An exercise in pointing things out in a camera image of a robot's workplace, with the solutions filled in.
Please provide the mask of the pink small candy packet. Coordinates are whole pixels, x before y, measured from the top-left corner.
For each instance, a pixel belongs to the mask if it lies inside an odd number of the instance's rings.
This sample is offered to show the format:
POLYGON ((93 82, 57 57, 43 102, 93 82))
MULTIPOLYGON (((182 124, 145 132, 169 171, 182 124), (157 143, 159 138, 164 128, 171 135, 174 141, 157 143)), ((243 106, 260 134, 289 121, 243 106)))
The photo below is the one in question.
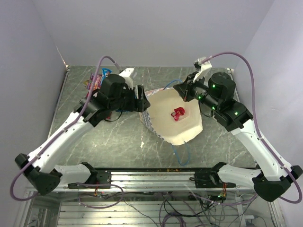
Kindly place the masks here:
POLYGON ((173 117, 174 121, 178 121, 181 116, 184 116, 185 109, 183 107, 178 107, 174 109, 174 111, 171 113, 171 116, 173 117))

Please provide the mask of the blue M&M candy packet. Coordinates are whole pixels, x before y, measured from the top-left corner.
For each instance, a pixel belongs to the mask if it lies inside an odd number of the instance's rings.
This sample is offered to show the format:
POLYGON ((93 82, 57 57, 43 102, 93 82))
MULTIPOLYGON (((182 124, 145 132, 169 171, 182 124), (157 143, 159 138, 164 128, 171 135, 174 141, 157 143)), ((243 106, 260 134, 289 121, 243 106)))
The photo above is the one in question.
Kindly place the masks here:
POLYGON ((111 74, 112 70, 108 69, 108 68, 103 68, 102 69, 102 76, 103 78, 106 78, 109 74, 111 74))

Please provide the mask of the purple FOXS candy bag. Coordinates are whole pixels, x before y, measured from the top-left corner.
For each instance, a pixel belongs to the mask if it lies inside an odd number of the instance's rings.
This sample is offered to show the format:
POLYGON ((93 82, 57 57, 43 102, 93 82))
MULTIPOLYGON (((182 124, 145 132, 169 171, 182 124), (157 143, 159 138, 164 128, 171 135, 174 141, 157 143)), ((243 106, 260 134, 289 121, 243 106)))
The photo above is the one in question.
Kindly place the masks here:
POLYGON ((101 82, 102 82, 102 79, 103 79, 103 75, 98 74, 97 78, 96 78, 96 81, 94 83, 93 83, 93 79, 94 79, 94 73, 91 73, 90 78, 84 82, 84 85, 85 85, 87 90, 90 90, 90 87, 92 85, 93 85, 94 90, 101 88, 101 82))

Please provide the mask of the blue checkered paper bag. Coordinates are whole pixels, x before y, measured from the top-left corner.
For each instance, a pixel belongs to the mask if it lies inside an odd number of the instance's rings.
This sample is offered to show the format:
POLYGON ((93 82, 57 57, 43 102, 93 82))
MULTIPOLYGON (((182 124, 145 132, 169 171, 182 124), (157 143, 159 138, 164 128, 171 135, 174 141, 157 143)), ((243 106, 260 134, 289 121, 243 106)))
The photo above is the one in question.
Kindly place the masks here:
POLYGON ((199 102, 195 99, 184 102, 177 91, 169 86, 146 91, 145 95, 151 106, 139 114, 141 122, 157 137, 171 145, 181 166, 187 165, 190 161, 188 142, 203 130, 199 102), (176 122, 171 113, 178 107, 183 107, 185 114, 176 122), (176 147, 183 144, 187 149, 187 161, 182 163, 176 147))

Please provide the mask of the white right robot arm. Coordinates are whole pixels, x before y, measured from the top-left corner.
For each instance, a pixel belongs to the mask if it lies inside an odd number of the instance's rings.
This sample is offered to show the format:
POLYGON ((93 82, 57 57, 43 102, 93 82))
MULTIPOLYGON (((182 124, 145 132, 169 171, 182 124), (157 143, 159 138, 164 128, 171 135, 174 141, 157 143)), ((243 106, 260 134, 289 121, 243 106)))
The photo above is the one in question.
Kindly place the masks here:
POLYGON ((213 74, 207 85, 205 78, 195 80, 196 75, 196 72, 189 74, 173 88, 183 101, 196 100, 210 108, 216 121, 244 145, 259 166, 246 169, 220 162, 211 169, 209 183, 214 187, 223 183, 245 186, 268 202, 280 198, 302 175, 301 167, 286 162, 262 137, 253 115, 234 99, 236 84, 227 73, 213 74))

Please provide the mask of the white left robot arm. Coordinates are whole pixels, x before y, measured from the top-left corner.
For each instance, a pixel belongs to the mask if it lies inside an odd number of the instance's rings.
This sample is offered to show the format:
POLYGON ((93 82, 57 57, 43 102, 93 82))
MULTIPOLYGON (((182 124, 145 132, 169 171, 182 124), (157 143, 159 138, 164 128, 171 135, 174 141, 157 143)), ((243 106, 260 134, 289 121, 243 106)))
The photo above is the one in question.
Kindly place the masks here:
POLYGON ((40 195, 49 194, 60 184, 91 188, 101 182, 98 171, 87 162, 76 166, 58 165, 63 153, 79 137, 108 118, 111 112, 142 113, 150 105, 142 85, 130 87, 125 77, 111 74, 100 89, 90 91, 79 101, 47 141, 28 155, 19 154, 15 162, 40 195))

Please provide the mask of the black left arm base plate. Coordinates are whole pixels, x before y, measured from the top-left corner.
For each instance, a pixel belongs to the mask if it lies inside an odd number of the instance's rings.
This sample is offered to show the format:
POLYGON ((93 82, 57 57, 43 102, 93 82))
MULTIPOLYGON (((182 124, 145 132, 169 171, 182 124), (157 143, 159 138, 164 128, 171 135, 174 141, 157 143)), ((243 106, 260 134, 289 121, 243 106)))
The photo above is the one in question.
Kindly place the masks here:
POLYGON ((85 182, 82 184, 70 183, 69 189, 87 189, 87 188, 101 188, 109 189, 111 183, 111 174, 106 171, 93 170, 85 182))

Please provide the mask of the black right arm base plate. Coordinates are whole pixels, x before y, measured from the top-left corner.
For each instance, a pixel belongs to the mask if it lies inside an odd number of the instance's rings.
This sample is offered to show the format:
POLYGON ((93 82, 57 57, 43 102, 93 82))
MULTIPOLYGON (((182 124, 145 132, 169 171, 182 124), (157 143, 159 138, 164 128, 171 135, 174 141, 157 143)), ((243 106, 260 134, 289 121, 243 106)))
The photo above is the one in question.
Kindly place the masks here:
POLYGON ((234 188, 236 184, 234 183, 223 183, 210 168, 197 169, 192 177, 189 178, 190 181, 194 182, 195 187, 200 188, 234 188))

